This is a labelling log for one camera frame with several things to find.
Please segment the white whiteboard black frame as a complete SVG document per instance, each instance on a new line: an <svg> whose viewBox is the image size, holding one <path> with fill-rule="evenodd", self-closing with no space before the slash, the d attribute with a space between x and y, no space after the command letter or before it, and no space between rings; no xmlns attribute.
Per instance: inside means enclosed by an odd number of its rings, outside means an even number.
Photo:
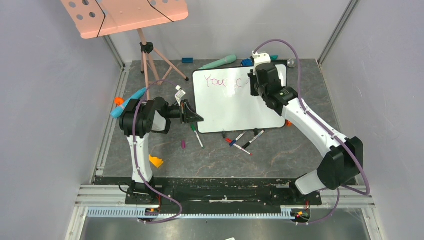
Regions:
<svg viewBox="0 0 424 240"><path fill-rule="evenodd" d="M194 105L203 121L202 134L273 129L285 119L268 108L260 96L251 95L251 66L198 69L192 74Z"/></svg>

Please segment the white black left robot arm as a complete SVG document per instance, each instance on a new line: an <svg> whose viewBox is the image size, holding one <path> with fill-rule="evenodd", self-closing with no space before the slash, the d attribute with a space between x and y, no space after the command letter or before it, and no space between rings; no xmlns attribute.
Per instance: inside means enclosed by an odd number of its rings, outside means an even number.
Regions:
<svg viewBox="0 0 424 240"><path fill-rule="evenodd" d="M119 127L131 149L132 181L136 185L149 183L153 179L149 154L150 134L168 134L172 119L179 119L183 124L204 121L188 100L183 99L180 103L170 105L162 97L147 102L131 99L119 117Z"/></svg>

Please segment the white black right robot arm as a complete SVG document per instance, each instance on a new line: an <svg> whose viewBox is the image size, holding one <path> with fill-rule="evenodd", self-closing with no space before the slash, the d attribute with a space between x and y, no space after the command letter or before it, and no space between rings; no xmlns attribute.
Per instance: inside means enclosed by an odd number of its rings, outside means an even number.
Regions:
<svg viewBox="0 0 424 240"><path fill-rule="evenodd" d="M289 199L302 204L312 192L335 190L363 171L363 143L334 130L315 114L291 87L282 86L272 63L255 66L248 74L250 94L260 96L266 106L295 125L323 157L319 167L295 180Z"/></svg>

